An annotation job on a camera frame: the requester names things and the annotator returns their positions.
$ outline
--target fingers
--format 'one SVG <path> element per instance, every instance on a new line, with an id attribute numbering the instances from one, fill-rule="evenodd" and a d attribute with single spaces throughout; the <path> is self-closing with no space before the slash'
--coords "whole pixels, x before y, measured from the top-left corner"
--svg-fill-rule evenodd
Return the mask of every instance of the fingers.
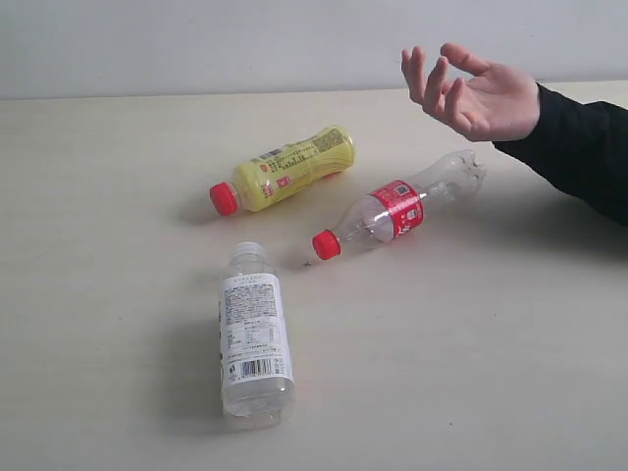
<path id="1" fill-rule="evenodd" d="M 457 78 L 451 85 L 449 92 L 445 96 L 444 121 L 454 131 L 468 136 L 472 130 L 472 123 L 462 113 L 460 106 L 465 86 L 466 84 L 462 78 Z"/>
<path id="2" fill-rule="evenodd" d="M 450 42 L 443 45 L 441 54 L 447 57 L 454 67 L 473 76 L 480 76 L 491 67 L 490 61 L 481 59 L 464 47 Z"/>
<path id="3" fill-rule="evenodd" d="M 441 120 L 445 111 L 445 77 L 447 73 L 448 60 L 440 57 L 436 66 L 430 73 L 425 86 L 423 98 L 423 111 L 428 115 Z"/>
<path id="4" fill-rule="evenodd" d="M 401 53 L 401 71 L 410 90 L 410 99 L 415 103 L 423 104 L 425 93 L 425 52 L 420 47 L 412 49 L 412 55 L 407 50 Z"/>

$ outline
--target clear plastic bottle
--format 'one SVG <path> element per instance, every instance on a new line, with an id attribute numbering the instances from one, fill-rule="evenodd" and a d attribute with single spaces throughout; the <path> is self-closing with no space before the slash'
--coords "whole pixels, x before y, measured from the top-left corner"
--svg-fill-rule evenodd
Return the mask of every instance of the clear plastic bottle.
<path id="1" fill-rule="evenodd" d="M 369 249 L 388 243 L 418 227 L 424 217 L 475 195 L 485 175 L 472 150 L 446 154 L 422 172 L 353 203 L 334 229 L 313 238 L 314 249 L 328 260 L 347 246 Z"/>
<path id="2" fill-rule="evenodd" d="M 229 216 L 240 209 L 261 211 L 310 184 L 353 165 L 353 141 L 340 126 L 267 152 L 234 169 L 229 182 L 209 190 L 216 210 Z"/>
<path id="3" fill-rule="evenodd" d="M 237 245 L 223 275 L 223 410 L 236 429 L 269 427 L 291 412 L 294 380 L 279 280 L 255 242 Z"/>

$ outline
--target bottle bottom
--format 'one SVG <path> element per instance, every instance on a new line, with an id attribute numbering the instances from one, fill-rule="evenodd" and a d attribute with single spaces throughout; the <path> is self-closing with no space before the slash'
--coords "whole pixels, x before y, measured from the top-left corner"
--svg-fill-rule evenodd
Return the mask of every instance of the bottle bottom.
<path id="1" fill-rule="evenodd" d="M 265 378 L 240 383 L 223 392 L 223 412 L 230 429 L 272 427 L 292 410 L 294 384 L 286 378 Z"/>

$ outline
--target white bottle cap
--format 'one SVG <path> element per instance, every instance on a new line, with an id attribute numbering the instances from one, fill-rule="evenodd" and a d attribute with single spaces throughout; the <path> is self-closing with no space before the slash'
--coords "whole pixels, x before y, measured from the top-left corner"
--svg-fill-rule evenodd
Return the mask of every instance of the white bottle cap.
<path id="1" fill-rule="evenodd" d="M 259 255 L 266 259 L 266 250 L 256 242 L 240 242 L 235 246 L 232 260 L 238 258 L 240 255 Z"/>

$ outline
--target wall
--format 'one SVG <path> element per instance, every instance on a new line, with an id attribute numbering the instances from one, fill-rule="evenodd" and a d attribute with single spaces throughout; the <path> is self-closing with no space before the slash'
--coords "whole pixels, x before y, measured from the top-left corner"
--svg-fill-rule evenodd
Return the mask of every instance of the wall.
<path id="1" fill-rule="evenodd" d="M 402 47 L 446 40 L 622 79 L 627 24 L 625 0 L 4 0 L 0 98 L 397 87 Z"/>

